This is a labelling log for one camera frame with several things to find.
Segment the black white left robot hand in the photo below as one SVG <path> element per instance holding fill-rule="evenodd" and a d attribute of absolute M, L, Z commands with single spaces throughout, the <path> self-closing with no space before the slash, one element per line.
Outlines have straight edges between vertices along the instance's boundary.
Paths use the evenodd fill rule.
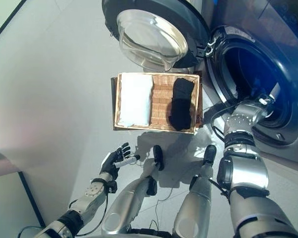
<path fill-rule="evenodd" d="M 106 155 L 102 162 L 100 173 L 108 173 L 112 180 L 116 180 L 121 167 L 136 163 L 139 159 L 140 155 L 132 153 L 129 143 L 126 142 Z"/>

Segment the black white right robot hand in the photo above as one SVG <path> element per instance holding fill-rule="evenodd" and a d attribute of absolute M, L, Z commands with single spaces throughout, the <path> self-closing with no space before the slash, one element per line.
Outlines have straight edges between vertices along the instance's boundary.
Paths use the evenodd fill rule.
<path fill-rule="evenodd" d="M 273 94 L 261 94 L 255 99 L 255 105 L 261 109 L 261 115 L 264 118 L 268 118 L 274 112 L 274 104 L 276 102 L 276 96 Z"/>

